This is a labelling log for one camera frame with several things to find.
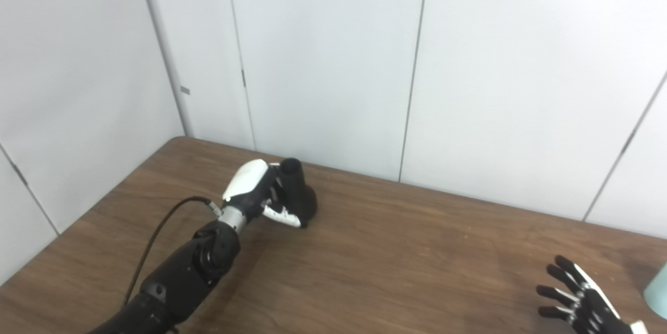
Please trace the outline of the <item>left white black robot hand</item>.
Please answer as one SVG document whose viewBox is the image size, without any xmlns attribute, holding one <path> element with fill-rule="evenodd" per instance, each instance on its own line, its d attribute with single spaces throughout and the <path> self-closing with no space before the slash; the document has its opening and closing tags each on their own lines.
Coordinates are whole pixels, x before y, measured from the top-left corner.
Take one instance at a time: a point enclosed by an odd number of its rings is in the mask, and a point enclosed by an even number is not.
<svg viewBox="0 0 667 334">
<path fill-rule="evenodd" d="M 278 163 L 267 163 L 262 159 L 242 165 L 224 191 L 217 220 L 231 227 L 237 234 L 251 220 L 260 216 L 301 228 L 302 221 L 287 207 L 287 194 L 278 167 Z"/>
</svg>

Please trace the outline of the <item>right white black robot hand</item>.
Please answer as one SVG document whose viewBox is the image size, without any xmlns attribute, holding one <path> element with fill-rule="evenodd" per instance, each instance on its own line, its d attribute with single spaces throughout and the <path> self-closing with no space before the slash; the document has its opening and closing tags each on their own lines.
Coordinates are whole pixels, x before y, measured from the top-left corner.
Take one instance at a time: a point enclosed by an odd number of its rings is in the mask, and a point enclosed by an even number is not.
<svg viewBox="0 0 667 334">
<path fill-rule="evenodd" d="M 540 306 L 538 315 L 566 322 L 576 333 L 648 333 L 642 320 L 625 322 L 607 295 L 577 263 L 562 255 L 546 267 L 547 273 L 569 291 L 537 285 L 536 293 L 560 305 Z"/>
</svg>

